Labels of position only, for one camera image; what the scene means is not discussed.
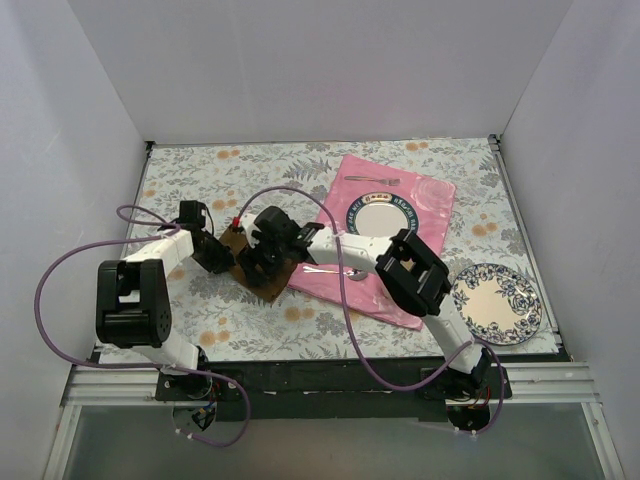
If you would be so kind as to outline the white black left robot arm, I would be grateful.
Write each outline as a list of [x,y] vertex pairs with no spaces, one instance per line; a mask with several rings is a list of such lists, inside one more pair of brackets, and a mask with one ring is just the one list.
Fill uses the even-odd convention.
[[228,272],[235,262],[230,248],[215,238],[204,203],[182,201],[174,226],[177,233],[99,266],[96,333],[104,344],[131,349],[171,368],[179,375],[180,390],[200,400],[211,392],[213,377],[198,366],[204,353],[172,326],[167,278],[188,258],[213,274]]

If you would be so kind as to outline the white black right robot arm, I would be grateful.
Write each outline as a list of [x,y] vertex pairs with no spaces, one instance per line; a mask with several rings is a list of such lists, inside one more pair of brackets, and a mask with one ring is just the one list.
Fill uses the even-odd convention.
[[236,260],[252,287],[274,282],[286,263],[377,275],[395,305],[419,318],[444,354],[444,366],[414,384],[415,389],[431,386],[445,398],[459,399],[475,397],[488,386],[491,355],[456,310],[448,268],[416,233],[402,229],[393,236],[370,237],[314,222],[300,226],[274,206],[234,218],[231,230],[246,239]]

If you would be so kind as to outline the brown cloth napkin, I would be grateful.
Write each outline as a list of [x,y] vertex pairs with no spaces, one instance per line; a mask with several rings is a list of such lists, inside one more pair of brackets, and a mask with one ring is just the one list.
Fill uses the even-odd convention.
[[220,236],[220,241],[231,249],[234,256],[236,264],[229,269],[229,274],[234,281],[267,303],[273,303],[280,296],[297,268],[295,262],[285,259],[283,266],[276,274],[267,276],[266,281],[260,286],[252,286],[245,275],[245,271],[239,264],[240,252],[248,245],[246,237],[239,232],[235,232],[231,226],[228,226]]

